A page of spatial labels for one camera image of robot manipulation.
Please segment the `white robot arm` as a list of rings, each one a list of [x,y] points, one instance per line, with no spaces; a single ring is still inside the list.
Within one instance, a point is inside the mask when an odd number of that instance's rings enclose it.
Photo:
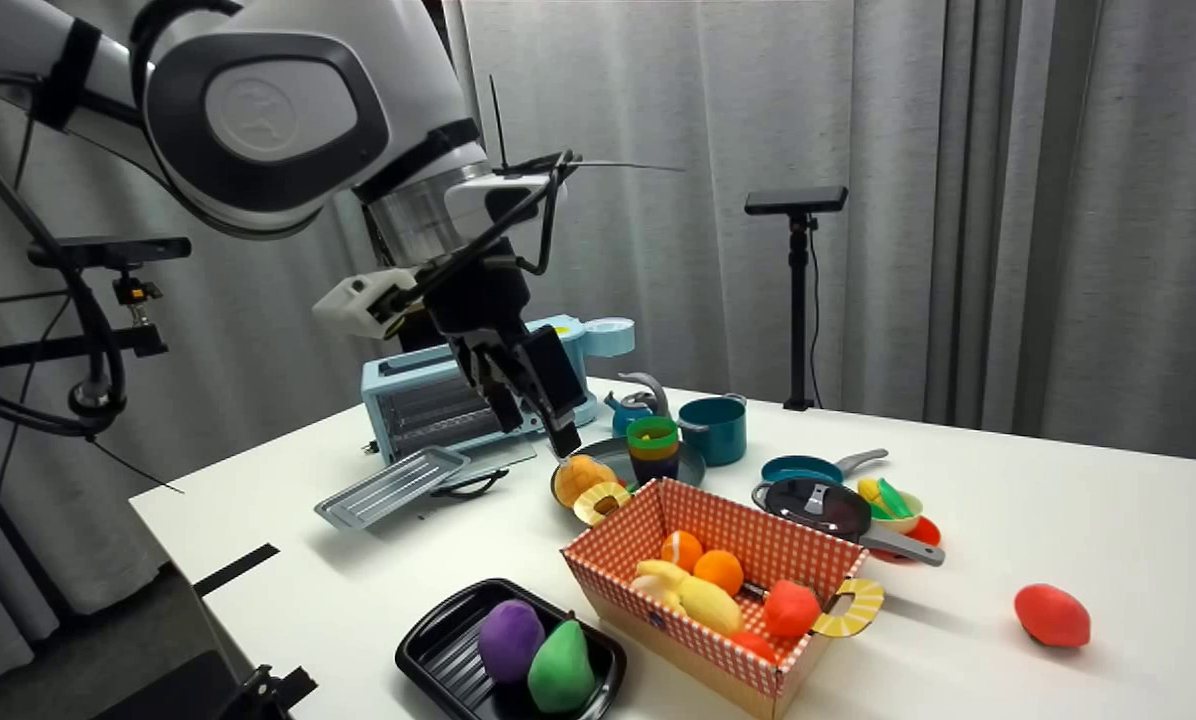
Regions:
[[[282,241],[353,196],[387,245],[315,310],[357,337],[427,321],[501,426],[579,442],[579,376],[523,321],[572,152],[497,165],[423,0],[134,0],[116,32],[58,0],[0,0],[0,88],[28,116],[143,169],[206,225]]]

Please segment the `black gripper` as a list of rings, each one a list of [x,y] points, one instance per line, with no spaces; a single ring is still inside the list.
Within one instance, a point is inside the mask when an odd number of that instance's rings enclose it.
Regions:
[[[501,418],[506,430],[522,426],[515,394],[541,416],[558,457],[579,446],[572,410],[584,405],[584,383],[558,332],[528,332],[523,310],[528,283],[513,256],[480,256],[468,269],[451,271],[423,296],[423,306],[439,337],[468,356],[471,383]],[[485,347],[513,347],[515,361],[515,394],[497,371],[497,361]]]

